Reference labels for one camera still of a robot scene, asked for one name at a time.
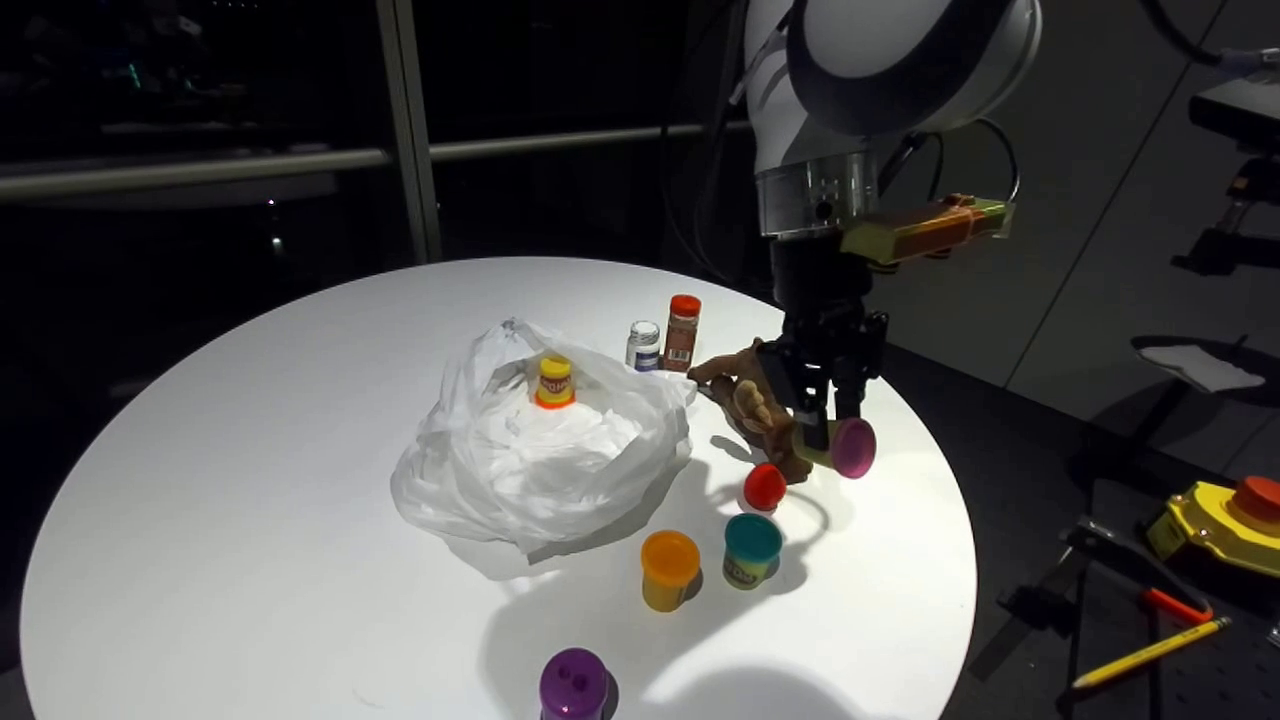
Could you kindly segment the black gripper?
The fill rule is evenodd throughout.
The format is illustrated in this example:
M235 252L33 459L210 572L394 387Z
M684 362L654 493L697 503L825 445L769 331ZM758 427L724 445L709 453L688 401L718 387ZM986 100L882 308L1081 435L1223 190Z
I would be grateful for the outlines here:
M827 394L837 394L837 420L864 420L864 387L882 371L887 337L870 294L872 265L837 239L780 239L773 250L773 298L784 308L773 371L780 395L796 401L803 427L825 427Z

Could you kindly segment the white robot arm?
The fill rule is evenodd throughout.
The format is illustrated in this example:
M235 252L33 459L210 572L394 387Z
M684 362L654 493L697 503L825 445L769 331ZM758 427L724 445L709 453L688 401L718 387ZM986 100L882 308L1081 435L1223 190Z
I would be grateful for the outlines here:
M1041 0L750 0L741 93L784 308L759 362L803 435L859 416L885 347L872 265L844 235L878 213L894 144L986 122L1041 37Z

